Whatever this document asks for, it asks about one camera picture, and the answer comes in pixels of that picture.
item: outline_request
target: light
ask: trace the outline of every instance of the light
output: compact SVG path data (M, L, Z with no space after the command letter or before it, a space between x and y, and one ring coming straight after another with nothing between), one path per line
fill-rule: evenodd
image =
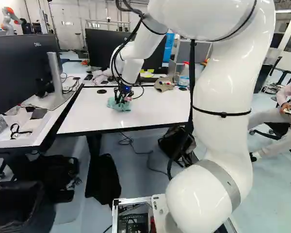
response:
M63 25L74 25L73 22L64 22L64 21L62 21L62 24L63 24Z
M291 9L287 9L287 10L277 10L275 11L277 14L279 13L291 13Z

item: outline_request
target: small robot arm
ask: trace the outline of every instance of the small robot arm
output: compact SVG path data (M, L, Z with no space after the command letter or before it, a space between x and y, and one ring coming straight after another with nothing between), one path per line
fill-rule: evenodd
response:
M213 42L210 61L196 81L193 98L195 134L207 153L176 175L165 193L170 214L183 233L211 233L252 187L248 114L275 30L274 2L150 0L146 19L134 42L115 59L122 74L122 94L131 91L143 60L153 53L167 28L189 39Z
M14 35L14 28L10 24L11 19L14 20L15 24L22 24L22 20L20 20L14 13L14 10L10 7L3 7L2 13L4 15L3 23L1 24L1 28L7 31L6 35Z

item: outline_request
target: gray pants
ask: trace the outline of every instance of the gray pants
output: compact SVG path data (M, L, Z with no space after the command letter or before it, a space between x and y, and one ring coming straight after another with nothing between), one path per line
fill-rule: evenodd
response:
M263 124L264 122L273 123L287 122L291 124L291 116L287 114L281 114L279 112L279 108L274 108L267 110L265 112L256 113L250 117L248 129L252 129L260 124ZM261 157L264 157L286 152L290 149L291 149L291 127L289 128L287 134L283 136L279 141L262 148L258 152Z

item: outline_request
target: sneaker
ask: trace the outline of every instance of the sneaker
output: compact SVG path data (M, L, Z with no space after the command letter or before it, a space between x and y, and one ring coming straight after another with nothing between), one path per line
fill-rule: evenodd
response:
M250 152L249 155L252 163L258 160L256 157L253 156L253 153Z

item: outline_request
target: person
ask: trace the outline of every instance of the person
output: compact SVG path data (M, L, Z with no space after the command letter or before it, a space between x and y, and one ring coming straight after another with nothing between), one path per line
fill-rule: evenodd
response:
M290 123L291 124L291 115L285 114L284 109L291 109L291 102L287 102L287 98L291 96L291 83L281 88L276 97L279 104L278 108L270 109L264 112L256 113L252 115L249 119L248 129L252 129L264 122L273 122L273 123ZM287 134L283 136L277 142L270 144L259 151L250 153L251 161L255 162L256 160L262 157L268 157L271 155L279 154L291 149L291 127L289 128Z

